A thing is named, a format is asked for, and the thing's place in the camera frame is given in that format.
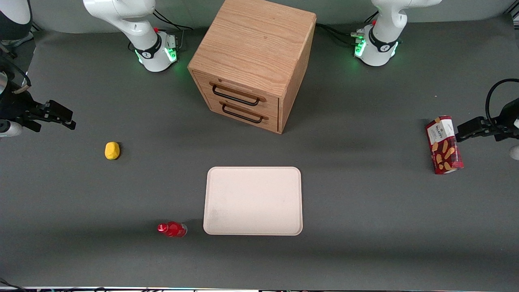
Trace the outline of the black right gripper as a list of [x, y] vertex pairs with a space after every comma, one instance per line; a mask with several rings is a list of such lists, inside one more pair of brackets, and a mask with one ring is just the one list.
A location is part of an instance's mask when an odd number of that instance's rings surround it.
[[2, 132], [22, 132], [25, 128], [41, 131], [39, 121], [53, 122], [75, 130], [76, 122], [72, 120], [73, 112], [59, 102], [50, 100], [45, 104], [44, 115], [41, 104], [35, 102], [31, 95], [24, 91], [14, 94], [12, 90], [1, 92], [1, 130]]

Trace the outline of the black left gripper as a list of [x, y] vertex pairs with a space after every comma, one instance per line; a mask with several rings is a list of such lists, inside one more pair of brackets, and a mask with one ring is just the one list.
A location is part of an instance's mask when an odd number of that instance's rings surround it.
[[471, 138], [488, 137], [493, 135], [495, 141], [503, 141], [508, 138], [518, 139], [519, 100], [515, 99], [506, 104], [500, 114], [492, 118], [489, 110], [490, 101], [486, 101], [486, 118], [491, 127], [487, 127], [487, 120], [482, 117], [473, 118], [459, 125], [456, 133], [458, 143]]

